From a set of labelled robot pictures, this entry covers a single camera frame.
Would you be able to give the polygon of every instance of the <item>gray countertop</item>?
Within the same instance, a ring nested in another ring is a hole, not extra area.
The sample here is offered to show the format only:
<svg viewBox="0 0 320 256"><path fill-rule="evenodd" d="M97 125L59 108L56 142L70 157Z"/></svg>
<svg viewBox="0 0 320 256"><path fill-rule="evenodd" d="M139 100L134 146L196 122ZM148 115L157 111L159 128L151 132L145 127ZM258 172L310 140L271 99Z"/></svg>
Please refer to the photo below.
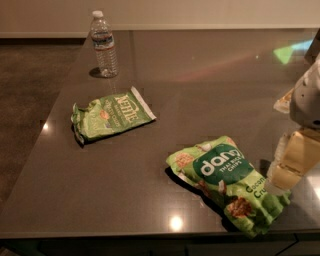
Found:
<svg viewBox="0 0 320 256"><path fill-rule="evenodd" d="M0 238L175 232L228 234L202 199L167 173L170 153L228 135L256 167L273 160L280 136L298 128L274 102L308 69L304 51L282 64L274 50L313 39L314 30L116 31L120 73L97 66L90 39L74 64L0 216ZM157 120L81 148L71 130L76 102L135 86ZM319 168L293 189L271 232L320 229Z"/></svg>

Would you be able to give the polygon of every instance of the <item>snack bag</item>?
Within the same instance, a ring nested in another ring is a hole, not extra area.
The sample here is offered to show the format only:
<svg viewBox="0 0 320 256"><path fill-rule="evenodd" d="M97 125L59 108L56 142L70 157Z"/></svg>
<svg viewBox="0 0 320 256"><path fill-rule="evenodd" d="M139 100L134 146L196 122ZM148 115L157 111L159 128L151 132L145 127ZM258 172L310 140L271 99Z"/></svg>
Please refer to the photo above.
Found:
<svg viewBox="0 0 320 256"><path fill-rule="evenodd" d="M123 94L93 100L87 108L73 105L71 121L77 141L84 145L156 119L135 87Z"/></svg>
<svg viewBox="0 0 320 256"><path fill-rule="evenodd" d="M178 151L167 163L174 174L200 189L250 238L267 233L290 204L289 193L274 196L266 192L266 179L227 136Z"/></svg>

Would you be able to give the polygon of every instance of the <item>wall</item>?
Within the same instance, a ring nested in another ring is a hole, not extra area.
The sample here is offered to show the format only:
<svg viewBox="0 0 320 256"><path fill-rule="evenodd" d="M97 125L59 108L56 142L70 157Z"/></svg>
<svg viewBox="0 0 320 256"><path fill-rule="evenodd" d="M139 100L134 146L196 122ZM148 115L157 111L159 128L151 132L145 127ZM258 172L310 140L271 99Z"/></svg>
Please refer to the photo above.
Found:
<svg viewBox="0 0 320 256"><path fill-rule="evenodd" d="M95 9L115 30L320 27L319 0L3 0L0 37L85 37Z"/></svg>

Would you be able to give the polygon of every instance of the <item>bottle cap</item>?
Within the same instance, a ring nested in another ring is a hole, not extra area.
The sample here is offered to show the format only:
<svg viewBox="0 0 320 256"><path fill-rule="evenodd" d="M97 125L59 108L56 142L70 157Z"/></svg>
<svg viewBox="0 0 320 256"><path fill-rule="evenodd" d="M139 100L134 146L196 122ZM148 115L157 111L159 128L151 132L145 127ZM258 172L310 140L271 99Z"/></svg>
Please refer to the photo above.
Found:
<svg viewBox="0 0 320 256"><path fill-rule="evenodd" d="M265 181L264 188L268 193L276 196L282 196L284 193L288 192L288 190L283 190L281 188L276 187L268 180Z"/></svg>
<svg viewBox="0 0 320 256"><path fill-rule="evenodd" d="M102 11L93 11L92 16L94 18L102 18L103 17L103 12Z"/></svg>

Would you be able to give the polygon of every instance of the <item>bottle label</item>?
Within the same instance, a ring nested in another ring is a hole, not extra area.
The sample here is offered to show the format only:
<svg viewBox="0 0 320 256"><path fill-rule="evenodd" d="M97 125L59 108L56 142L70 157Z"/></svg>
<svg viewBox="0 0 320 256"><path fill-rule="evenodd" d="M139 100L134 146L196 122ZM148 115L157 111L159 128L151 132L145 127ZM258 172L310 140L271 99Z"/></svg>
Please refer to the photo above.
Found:
<svg viewBox="0 0 320 256"><path fill-rule="evenodd" d="M111 33L97 32L92 37L92 42L96 50L105 50L114 46L114 39Z"/></svg>

